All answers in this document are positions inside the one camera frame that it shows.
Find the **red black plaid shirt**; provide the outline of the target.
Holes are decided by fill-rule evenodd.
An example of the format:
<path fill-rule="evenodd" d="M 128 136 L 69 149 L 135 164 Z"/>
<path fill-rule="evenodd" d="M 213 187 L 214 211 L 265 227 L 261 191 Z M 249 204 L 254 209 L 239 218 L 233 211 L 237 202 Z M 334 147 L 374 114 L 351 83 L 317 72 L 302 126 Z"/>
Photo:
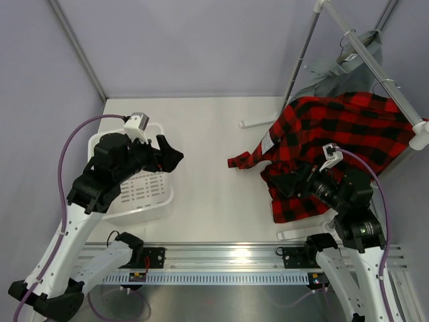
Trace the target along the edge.
<path fill-rule="evenodd" d="M 287 198 L 271 181 L 303 163 L 321 165 L 323 146 L 334 143 L 363 159 L 376 174 L 383 172 L 409 146 L 415 133 L 390 98 L 370 92 L 337 97 L 300 97 L 292 101 L 253 152 L 230 158 L 230 168 L 249 169 L 267 161 L 261 172 L 272 198 L 275 223 L 289 223 L 325 213 L 315 197 Z"/>

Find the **hanger of plaid shirt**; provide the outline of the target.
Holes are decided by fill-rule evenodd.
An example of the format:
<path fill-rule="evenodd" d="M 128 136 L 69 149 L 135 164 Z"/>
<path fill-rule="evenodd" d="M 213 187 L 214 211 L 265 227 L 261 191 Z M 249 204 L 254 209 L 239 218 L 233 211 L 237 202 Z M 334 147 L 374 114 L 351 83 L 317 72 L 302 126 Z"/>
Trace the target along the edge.
<path fill-rule="evenodd" d="M 398 91 L 401 89 L 401 87 L 396 83 L 396 81 L 391 78 L 377 80 L 371 88 L 371 92 L 373 94 L 375 94 L 375 90 L 377 87 L 381 87 L 389 96 L 391 96 L 392 91 Z"/>

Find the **hanger of grey shirt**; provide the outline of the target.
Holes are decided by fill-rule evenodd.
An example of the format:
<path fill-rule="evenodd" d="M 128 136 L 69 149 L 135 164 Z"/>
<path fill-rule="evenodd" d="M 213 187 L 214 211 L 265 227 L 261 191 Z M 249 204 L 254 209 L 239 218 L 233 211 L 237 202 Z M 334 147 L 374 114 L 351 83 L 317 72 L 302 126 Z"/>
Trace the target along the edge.
<path fill-rule="evenodd" d="M 373 43 L 373 41 L 377 38 L 378 33 L 376 31 L 370 31 L 365 34 L 361 34 L 359 39 L 364 47 L 368 47 Z M 336 59 L 337 64 L 343 64 L 345 62 L 351 62 L 352 60 L 358 57 L 358 53 L 351 44 L 342 44 L 342 40 L 340 41 L 341 52 L 339 57 Z"/>

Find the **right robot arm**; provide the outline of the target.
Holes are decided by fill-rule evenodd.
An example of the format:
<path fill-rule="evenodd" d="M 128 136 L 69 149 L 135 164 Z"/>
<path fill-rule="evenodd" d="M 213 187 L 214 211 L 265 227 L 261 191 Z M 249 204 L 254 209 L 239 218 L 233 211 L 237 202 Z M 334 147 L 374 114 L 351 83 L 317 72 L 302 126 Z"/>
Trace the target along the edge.
<path fill-rule="evenodd" d="M 287 197 L 316 197 L 336 211 L 334 229 L 355 270 L 346 267 L 330 233 L 309 235 L 303 256 L 320 267 L 333 287 L 347 321 L 401 321 L 402 316 L 385 267 L 388 252 L 382 226 L 370 209 L 370 176 L 359 169 L 345 171 L 335 183 L 327 170 L 309 164 L 272 178 Z"/>

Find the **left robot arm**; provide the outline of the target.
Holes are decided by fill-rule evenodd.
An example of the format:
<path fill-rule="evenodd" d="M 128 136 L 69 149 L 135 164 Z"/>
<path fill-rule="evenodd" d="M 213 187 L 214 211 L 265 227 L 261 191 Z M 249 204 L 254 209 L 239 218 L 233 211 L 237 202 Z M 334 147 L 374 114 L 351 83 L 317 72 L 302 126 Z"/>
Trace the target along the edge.
<path fill-rule="evenodd" d="M 176 169 L 183 153 L 173 149 L 165 136 L 156 137 L 158 147 L 122 133 L 103 135 L 83 173 L 62 196 L 62 219 L 48 249 L 34 271 L 11 284 L 8 293 L 21 306 L 29 305 L 53 321 L 69 321 L 79 311 L 85 296 L 112 271 L 139 266 L 144 260 L 144 242 L 130 233 L 120 233 L 109 247 L 78 272 L 73 267 L 81 249 L 98 222 L 121 194 L 121 185 L 141 171 Z"/>

